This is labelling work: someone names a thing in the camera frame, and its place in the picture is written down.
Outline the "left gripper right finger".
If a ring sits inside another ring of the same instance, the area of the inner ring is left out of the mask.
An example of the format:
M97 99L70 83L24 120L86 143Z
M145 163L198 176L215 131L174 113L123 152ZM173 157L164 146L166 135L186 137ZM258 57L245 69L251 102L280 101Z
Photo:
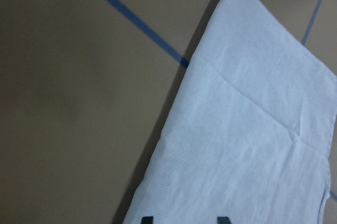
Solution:
M217 224L230 224L229 217L217 217Z

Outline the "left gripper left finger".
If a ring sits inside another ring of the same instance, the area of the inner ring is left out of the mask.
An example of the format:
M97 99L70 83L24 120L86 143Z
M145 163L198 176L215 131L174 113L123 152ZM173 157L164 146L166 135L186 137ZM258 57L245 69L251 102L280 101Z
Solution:
M153 224L153 217L143 217L141 224Z

